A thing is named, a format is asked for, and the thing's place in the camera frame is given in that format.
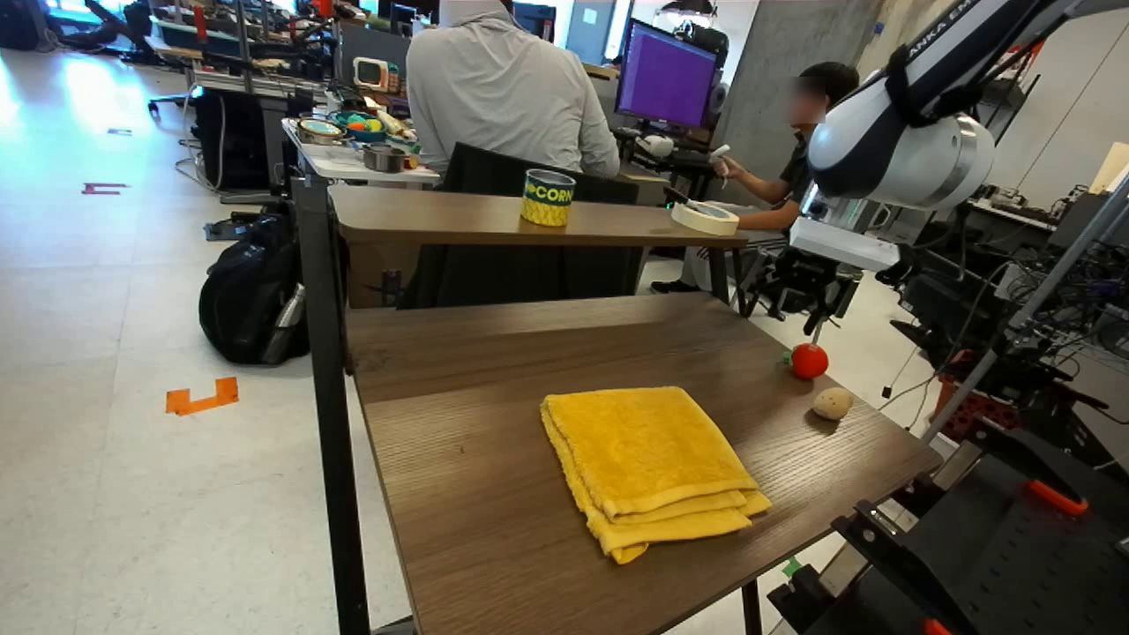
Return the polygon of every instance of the floor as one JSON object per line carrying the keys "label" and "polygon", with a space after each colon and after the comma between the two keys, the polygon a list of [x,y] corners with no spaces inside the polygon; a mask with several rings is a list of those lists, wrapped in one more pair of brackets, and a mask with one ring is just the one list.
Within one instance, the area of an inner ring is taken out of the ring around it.
{"label": "floor", "polygon": [[[223,249],[201,225],[227,209],[195,176],[177,109],[161,124],[143,113],[147,94],[177,88],[177,74],[107,58],[0,54],[2,635],[336,630],[308,361],[228,367],[199,329],[199,285]],[[867,284],[823,336],[834,379],[876,406],[881,385],[927,379],[894,314],[890,289]],[[797,322],[754,323],[800,343]],[[227,374],[240,380],[235,406],[165,412],[165,391],[208,395]],[[932,391],[927,380],[887,412],[914,422]],[[370,620],[384,626],[408,602],[366,440],[351,438]],[[800,561],[823,563],[837,547]],[[741,630],[741,599],[675,630]]]}

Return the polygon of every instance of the folded towel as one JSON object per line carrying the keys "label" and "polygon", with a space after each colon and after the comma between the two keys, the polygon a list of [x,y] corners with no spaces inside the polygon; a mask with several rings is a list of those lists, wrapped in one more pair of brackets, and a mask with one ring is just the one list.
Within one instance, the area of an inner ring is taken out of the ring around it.
{"label": "folded towel", "polygon": [[547,395],[538,406],[574,507],[604,553],[750,525],[768,498],[685,389]]}

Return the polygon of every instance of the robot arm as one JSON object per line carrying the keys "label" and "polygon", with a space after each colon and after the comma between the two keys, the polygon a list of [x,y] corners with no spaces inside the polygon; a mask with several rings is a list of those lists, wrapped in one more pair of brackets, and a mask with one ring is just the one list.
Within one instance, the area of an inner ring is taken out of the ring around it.
{"label": "robot arm", "polygon": [[827,199],[949,209],[991,169],[991,134],[961,117],[991,68],[1064,20],[1063,0],[955,0],[890,68],[823,117],[808,162]]}

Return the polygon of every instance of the person with dark hair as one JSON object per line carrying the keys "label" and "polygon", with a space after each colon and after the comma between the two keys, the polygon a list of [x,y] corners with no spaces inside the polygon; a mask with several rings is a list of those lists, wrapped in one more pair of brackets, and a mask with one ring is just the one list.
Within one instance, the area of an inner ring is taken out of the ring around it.
{"label": "person with dark hair", "polygon": [[[789,151],[781,176],[757,176],[743,169],[735,155],[715,160],[715,176],[737,179],[748,195],[765,201],[768,209],[741,216],[737,231],[748,233],[750,249],[781,248],[789,224],[800,216],[800,199],[813,182],[808,173],[808,139],[817,120],[842,101],[856,88],[856,71],[837,61],[814,62],[800,71],[789,94],[789,131],[797,134],[797,147]],[[685,269],[676,284],[654,284],[657,292],[696,292],[708,289],[708,269],[701,249],[685,253]]]}
{"label": "person with dark hair", "polygon": [[584,68],[514,30],[508,0],[443,0],[442,24],[414,40],[404,94],[431,169],[454,146],[618,176],[622,151]]}

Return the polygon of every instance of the red ball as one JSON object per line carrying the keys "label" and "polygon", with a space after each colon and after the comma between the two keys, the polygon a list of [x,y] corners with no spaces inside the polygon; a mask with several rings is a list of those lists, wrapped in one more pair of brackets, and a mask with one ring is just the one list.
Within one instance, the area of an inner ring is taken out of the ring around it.
{"label": "red ball", "polygon": [[800,379],[800,380],[814,380],[817,374],[827,374],[829,367],[829,356],[823,346],[814,343],[805,343],[805,346],[794,346],[789,349],[789,374]]}

